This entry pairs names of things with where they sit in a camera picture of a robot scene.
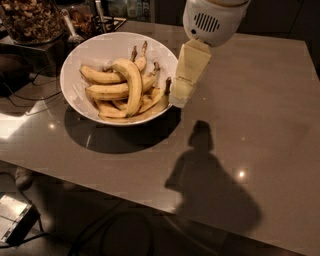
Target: plate of food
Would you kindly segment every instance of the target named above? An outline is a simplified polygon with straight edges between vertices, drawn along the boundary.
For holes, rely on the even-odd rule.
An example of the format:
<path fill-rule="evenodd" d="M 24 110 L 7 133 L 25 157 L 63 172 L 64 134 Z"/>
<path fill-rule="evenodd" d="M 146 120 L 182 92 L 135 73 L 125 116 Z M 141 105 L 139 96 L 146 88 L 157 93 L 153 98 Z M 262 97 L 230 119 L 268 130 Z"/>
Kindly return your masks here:
<path fill-rule="evenodd" d="M 62 93 L 78 113 L 111 126 L 148 122 L 171 104 L 178 60 L 162 43 L 136 33 L 102 34 L 76 47 L 63 63 Z"/>

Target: bowl rim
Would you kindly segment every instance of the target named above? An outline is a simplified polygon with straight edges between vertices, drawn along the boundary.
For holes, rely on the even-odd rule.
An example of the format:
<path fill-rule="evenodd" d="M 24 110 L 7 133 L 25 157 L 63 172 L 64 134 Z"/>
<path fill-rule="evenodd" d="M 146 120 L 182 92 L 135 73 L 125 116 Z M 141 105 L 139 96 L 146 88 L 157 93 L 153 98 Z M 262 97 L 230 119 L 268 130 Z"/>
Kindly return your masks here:
<path fill-rule="evenodd" d="M 145 124 L 149 121 L 152 121 L 153 119 L 161 116 L 162 114 L 164 114 L 165 112 L 167 112 L 173 105 L 169 102 L 168 103 L 168 106 L 144 119 L 144 120 L 141 120 L 141 121 L 135 121 L 135 122 L 118 122 L 118 123 L 114 123 L 114 122 L 108 122 L 108 121 L 105 121 L 105 120 L 102 120 L 102 119 L 94 119 L 88 115 L 85 115 L 82 111 L 80 111 L 77 106 L 69 99 L 69 97 L 67 97 L 67 93 L 65 91 L 65 86 L 64 86 L 64 71 L 65 71 L 65 67 L 66 65 L 68 64 L 68 60 L 69 58 L 71 58 L 71 56 L 74 54 L 74 52 L 77 50 L 77 48 L 80 48 L 80 47 L 83 47 L 85 44 L 87 44 L 88 42 L 90 41 L 93 41 L 93 40 L 96 40 L 96 39 L 99 39 L 99 38 L 104 38 L 104 37 L 112 37 L 112 36 L 117 36 L 117 35 L 130 35 L 130 36 L 141 36 L 141 38 L 145 38 L 146 40 L 150 40 L 150 41 L 154 41 L 156 42 L 157 44 L 160 44 L 162 48 L 166 49 L 168 52 L 170 52 L 172 54 L 172 56 L 174 57 L 174 59 L 176 60 L 177 64 L 178 64 L 178 59 L 177 57 L 174 55 L 174 53 L 167 47 L 165 46 L 164 44 L 162 44 L 161 42 L 155 40 L 154 38 L 152 37 L 149 37 L 149 36 L 146 36 L 146 35 L 143 35 L 143 34 L 139 34 L 139 33 L 134 33 L 134 32 L 112 32 L 112 33 L 106 33 L 106 34 L 101 34 L 101 35 L 97 35 L 97 36 L 94 36 L 94 37 L 91 37 L 90 39 L 86 40 L 85 42 L 83 42 L 82 44 L 78 45 L 77 47 L 75 47 L 69 54 L 68 56 L 66 57 L 66 59 L 64 60 L 64 63 L 61 67 L 61 72 L 60 72 L 60 87 L 61 87 L 61 91 L 62 91 L 62 94 L 64 96 L 64 98 L 66 99 L 66 101 L 68 102 L 69 106 L 72 107 L 76 112 L 78 112 L 80 115 L 82 115 L 83 117 L 89 119 L 89 120 L 92 120 L 94 122 L 97 122 L 97 123 L 100 123 L 100 124 L 104 124 L 104 125 L 109 125 L 109 126 L 115 126 L 115 127 L 130 127 L 130 126 L 136 126 L 136 125 L 141 125 L 141 124 Z"/>

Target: gray table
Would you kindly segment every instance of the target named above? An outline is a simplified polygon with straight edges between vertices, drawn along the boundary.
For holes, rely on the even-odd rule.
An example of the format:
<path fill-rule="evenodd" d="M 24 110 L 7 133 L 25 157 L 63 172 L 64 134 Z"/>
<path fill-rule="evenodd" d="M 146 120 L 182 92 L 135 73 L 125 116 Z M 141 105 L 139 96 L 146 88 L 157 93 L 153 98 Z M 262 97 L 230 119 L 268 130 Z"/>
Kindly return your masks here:
<path fill-rule="evenodd" d="M 182 27 L 127 22 L 175 54 Z M 59 83 L 24 87 L 47 95 Z M 320 255 L 320 83 L 301 41 L 236 34 L 183 109 L 102 126 L 63 96 L 0 99 L 0 160 L 307 255 Z"/>

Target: power strip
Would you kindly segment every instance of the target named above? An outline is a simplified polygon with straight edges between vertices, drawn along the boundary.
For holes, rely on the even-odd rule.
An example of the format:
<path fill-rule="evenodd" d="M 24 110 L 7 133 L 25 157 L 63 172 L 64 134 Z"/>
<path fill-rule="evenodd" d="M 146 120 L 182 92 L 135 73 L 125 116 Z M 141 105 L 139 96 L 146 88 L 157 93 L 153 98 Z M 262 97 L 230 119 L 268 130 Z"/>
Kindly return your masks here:
<path fill-rule="evenodd" d="M 0 193 L 0 242 L 19 245 L 39 217 L 33 205 Z"/>

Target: electronic device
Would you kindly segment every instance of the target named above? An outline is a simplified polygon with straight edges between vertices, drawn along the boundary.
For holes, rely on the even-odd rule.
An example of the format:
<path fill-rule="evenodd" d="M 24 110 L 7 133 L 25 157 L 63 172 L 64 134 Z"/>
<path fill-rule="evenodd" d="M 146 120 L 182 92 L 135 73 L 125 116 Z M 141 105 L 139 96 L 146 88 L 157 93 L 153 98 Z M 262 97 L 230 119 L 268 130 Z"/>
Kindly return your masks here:
<path fill-rule="evenodd" d="M 183 26 L 191 39 L 181 48 L 169 101 L 183 108 L 211 60 L 211 48 L 237 31 L 251 0 L 187 0 Z"/>
<path fill-rule="evenodd" d="M 39 217 L 33 205 L 0 192 L 0 242 L 19 245 Z"/>

